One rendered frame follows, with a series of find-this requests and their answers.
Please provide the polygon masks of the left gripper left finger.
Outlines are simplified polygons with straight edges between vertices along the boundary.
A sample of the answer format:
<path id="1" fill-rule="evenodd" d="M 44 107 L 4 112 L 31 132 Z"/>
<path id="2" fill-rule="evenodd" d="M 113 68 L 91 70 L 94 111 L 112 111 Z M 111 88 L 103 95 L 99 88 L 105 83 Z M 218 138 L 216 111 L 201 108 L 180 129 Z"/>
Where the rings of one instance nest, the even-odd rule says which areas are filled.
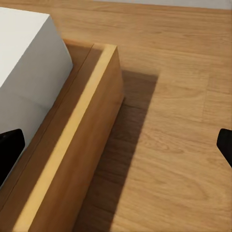
<path id="1" fill-rule="evenodd" d="M 0 186 L 24 148 L 25 139 L 20 128 L 0 134 Z"/>

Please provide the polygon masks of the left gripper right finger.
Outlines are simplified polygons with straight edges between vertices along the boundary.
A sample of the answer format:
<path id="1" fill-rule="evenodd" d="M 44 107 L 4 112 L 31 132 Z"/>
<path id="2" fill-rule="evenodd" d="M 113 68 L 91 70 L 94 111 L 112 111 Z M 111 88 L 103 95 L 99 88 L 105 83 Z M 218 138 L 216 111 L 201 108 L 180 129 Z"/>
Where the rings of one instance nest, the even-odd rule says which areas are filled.
<path id="1" fill-rule="evenodd" d="M 232 167 L 232 130 L 220 129 L 217 146 Z"/>

